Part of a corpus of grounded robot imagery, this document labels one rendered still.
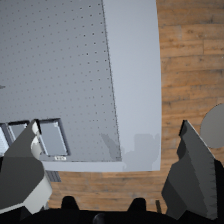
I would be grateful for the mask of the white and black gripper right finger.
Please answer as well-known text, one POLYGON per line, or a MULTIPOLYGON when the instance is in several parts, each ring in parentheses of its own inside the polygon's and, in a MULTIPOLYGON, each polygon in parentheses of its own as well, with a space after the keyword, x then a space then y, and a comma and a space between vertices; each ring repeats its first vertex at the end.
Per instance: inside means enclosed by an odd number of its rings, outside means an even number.
POLYGON ((183 224, 224 224, 224 167, 183 120, 177 155, 162 189, 166 214, 183 224))

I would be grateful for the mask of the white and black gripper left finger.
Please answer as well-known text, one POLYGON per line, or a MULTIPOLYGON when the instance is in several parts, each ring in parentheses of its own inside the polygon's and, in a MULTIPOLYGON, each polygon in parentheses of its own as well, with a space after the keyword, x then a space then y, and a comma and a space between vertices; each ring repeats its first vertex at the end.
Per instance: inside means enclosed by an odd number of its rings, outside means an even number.
POLYGON ((0 157, 0 224, 49 209, 52 186, 39 161, 41 134, 39 119, 33 119, 0 157))

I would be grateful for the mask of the black rectangular nest frame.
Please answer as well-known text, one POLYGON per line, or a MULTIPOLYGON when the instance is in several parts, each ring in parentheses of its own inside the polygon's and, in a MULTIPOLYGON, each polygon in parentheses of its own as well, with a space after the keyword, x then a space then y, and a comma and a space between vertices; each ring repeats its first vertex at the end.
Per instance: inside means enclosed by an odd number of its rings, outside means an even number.
POLYGON ((10 147, 12 144, 12 140, 10 138, 9 132, 7 130, 6 124, 5 123, 0 123, 0 127, 2 129, 2 132, 4 133, 4 136, 6 138, 6 141, 8 143, 8 146, 10 147))

